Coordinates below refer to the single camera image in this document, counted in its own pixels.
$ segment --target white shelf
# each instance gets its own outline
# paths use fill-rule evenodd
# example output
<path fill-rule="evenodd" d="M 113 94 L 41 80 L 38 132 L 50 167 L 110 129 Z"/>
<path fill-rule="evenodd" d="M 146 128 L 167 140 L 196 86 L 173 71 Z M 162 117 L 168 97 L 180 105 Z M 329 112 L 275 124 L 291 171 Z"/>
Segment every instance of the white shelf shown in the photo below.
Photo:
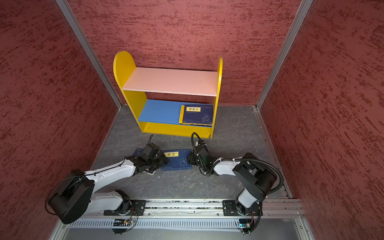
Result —
<path fill-rule="evenodd" d="M 217 72 L 136 67 L 122 89 L 216 97 L 217 86 Z"/>

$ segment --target book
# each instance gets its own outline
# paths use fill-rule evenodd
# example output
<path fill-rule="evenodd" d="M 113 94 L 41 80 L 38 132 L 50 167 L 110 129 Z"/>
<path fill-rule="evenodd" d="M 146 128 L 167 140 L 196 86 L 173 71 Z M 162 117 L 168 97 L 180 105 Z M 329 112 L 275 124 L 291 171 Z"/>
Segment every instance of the book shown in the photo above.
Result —
<path fill-rule="evenodd" d="M 212 127 L 213 105 L 182 105 L 179 124 Z"/>
<path fill-rule="evenodd" d="M 192 169 L 192 165 L 188 163 L 187 156 L 191 149 L 177 149 L 163 151 L 168 158 L 167 165 L 161 167 L 161 171 L 188 170 Z"/>

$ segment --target blue shelf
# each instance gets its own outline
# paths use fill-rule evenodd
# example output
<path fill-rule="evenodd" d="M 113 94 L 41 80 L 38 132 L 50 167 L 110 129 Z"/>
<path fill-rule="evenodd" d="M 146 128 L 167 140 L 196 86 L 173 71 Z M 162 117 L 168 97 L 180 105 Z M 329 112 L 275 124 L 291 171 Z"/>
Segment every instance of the blue shelf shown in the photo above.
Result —
<path fill-rule="evenodd" d="M 140 114 L 139 122 L 156 122 L 166 124 L 179 124 L 181 105 L 200 103 L 184 103 L 148 99 Z"/>

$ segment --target aluminum frame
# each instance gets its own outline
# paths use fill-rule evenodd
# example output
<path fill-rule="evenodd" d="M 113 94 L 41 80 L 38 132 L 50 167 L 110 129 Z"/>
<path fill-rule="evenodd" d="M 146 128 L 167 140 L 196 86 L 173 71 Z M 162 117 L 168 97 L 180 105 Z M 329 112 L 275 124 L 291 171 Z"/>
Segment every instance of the aluminum frame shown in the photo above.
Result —
<path fill-rule="evenodd" d="M 187 222 L 238 222 L 239 218 L 251 218 L 251 216 L 224 216 L 222 201 L 225 199 L 143 199 L 146 200 L 146 206 L 143 216 L 139 216 L 141 228 L 172 228 L 172 226 L 161 226 L 162 222 L 183 222 L 185 225 L 175 225 L 175 229 L 185 230 L 225 230 L 237 231 L 233 225 L 228 227 L 215 227 L 212 225 L 196 227 L 189 225 Z M 98 228 L 95 223 L 109 222 L 115 218 L 129 218 L 130 216 L 104 216 L 103 212 L 94 212 L 79 218 L 77 221 L 69 225 L 58 222 L 50 240 L 62 240 L 68 228 Z M 304 225 L 306 215 L 303 212 L 299 199 L 266 199 L 263 201 L 262 218 L 293 218 L 298 226 L 299 234 L 302 240 L 313 240 L 313 238 L 304 238 L 307 225 Z M 109 228 L 111 225 L 101 226 L 101 228 Z"/>
<path fill-rule="evenodd" d="M 273 82 L 275 81 L 275 78 L 280 70 L 281 65 L 284 62 L 285 57 L 287 56 L 287 53 L 289 49 L 291 48 L 291 45 L 293 43 L 293 40 L 295 39 L 297 32 L 300 29 L 301 24 L 304 21 L 305 16 L 307 15 L 307 12 L 312 4 L 313 0 L 303 0 L 300 3 L 299 9 L 297 10 L 296 16 L 293 19 L 293 22 L 291 24 L 291 27 L 288 31 L 288 34 L 284 40 L 283 46 L 281 47 L 281 50 L 279 52 L 279 55 L 277 56 L 277 59 L 275 61 L 275 64 L 272 67 L 271 74 L 269 75 L 265 86 L 263 88 L 263 91 L 256 103 L 256 108 L 260 110 L 261 106 L 263 105 L 263 102 L 268 95 L 269 90 L 271 89 L 271 86 Z"/>
<path fill-rule="evenodd" d="M 74 16 L 68 2 L 66 0 L 56 0 L 56 3 L 59 5 L 61 12 L 64 14 L 65 18 L 70 24 L 80 44 L 83 46 L 85 53 L 88 55 L 88 58 L 91 60 L 94 68 L 99 74 L 109 94 L 113 98 L 113 101 L 115 102 L 116 106 L 118 107 L 118 109 L 121 109 L 123 103 L 121 102 L 118 94 L 116 93 L 115 88 L 112 86 L 111 81 L 109 80 L 107 74 L 103 69 L 103 66 L 101 65 L 99 59 L 96 56 L 96 53 L 92 49 L 91 44 L 89 43 L 83 30 L 81 29 L 80 24 L 77 21 L 76 17 Z"/>
<path fill-rule="evenodd" d="M 287 181 L 285 179 L 284 172 L 281 169 L 281 165 L 280 165 L 280 162 L 279 162 L 279 160 L 277 158 L 277 155 L 276 155 L 275 149 L 273 147 L 271 138 L 269 137 L 268 131 L 266 129 L 266 126 L 265 126 L 263 117 L 261 115 L 261 112 L 256 107 L 254 108 L 254 112 L 255 112 L 255 115 L 256 115 L 256 120 L 258 121 L 258 123 L 260 125 L 260 129 L 262 131 L 262 136 L 263 136 L 263 139 L 265 141 L 265 147 L 267 149 L 267 153 L 268 153 L 270 159 L 273 159 L 275 165 L 277 166 L 277 168 L 280 170 L 280 172 L 283 175 L 284 187 L 285 187 L 285 191 L 287 192 L 288 198 L 293 198 L 292 193 L 291 193 L 291 191 L 289 189 L 289 186 L 287 184 Z"/>

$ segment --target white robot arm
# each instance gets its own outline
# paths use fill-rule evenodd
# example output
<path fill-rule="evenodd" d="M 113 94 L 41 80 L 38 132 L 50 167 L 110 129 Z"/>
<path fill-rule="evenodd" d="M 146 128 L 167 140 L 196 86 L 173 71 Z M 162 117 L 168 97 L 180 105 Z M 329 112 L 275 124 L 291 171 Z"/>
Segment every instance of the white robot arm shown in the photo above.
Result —
<path fill-rule="evenodd" d="M 276 192 L 283 186 L 283 175 L 279 169 L 251 153 L 246 153 L 237 159 L 220 157 L 214 160 L 215 158 L 208 152 L 205 142 L 196 133 L 192 134 L 191 143 L 193 151 L 188 157 L 188 162 L 199 166 L 203 175 L 235 175 L 244 185 L 245 189 L 236 202 L 236 210 L 240 215 L 251 214 L 252 205 L 261 203 L 267 194 Z M 278 178 L 279 184 L 272 188 Z"/>
<path fill-rule="evenodd" d="M 46 204 L 48 203 L 64 224 L 74 222 L 83 214 L 96 211 L 111 210 L 117 214 L 125 214 L 131 209 L 131 202 L 123 191 L 96 191 L 119 179 L 151 172 L 167 163 L 168 159 L 161 149 L 153 143 L 148 143 L 139 156 L 125 157 L 121 162 L 92 171 L 73 170 L 57 184 L 48 196 Z"/>

